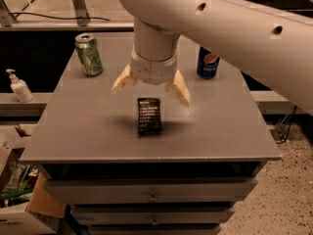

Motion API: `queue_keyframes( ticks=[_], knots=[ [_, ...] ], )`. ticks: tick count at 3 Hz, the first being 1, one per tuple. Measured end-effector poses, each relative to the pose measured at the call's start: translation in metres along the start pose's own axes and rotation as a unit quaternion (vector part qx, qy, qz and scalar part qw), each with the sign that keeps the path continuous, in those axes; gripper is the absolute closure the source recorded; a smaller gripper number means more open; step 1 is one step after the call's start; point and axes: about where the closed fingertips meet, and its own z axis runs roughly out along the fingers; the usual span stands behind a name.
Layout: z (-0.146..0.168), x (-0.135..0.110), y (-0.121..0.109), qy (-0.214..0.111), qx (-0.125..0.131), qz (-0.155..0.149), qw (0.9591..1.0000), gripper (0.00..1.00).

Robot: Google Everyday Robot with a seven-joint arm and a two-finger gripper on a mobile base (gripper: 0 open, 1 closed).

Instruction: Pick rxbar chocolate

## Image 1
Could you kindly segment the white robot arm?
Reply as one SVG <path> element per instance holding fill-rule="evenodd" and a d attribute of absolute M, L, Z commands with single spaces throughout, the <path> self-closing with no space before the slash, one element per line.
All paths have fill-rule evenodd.
<path fill-rule="evenodd" d="M 183 35 L 313 114 L 310 19 L 244 0 L 119 1 L 134 17 L 130 68 L 141 81 L 172 79 Z"/>

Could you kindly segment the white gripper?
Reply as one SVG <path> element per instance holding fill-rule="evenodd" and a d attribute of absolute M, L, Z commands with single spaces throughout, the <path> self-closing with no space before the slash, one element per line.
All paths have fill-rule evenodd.
<path fill-rule="evenodd" d="M 112 94 L 134 86 L 137 78 L 144 83 L 160 85 L 165 83 L 165 91 L 183 106 L 188 107 L 191 95 L 184 77 L 177 69 L 177 55 L 165 61 L 149 61 L 131 52 L 130 65 L 127 65 L 112 86 Z"/>

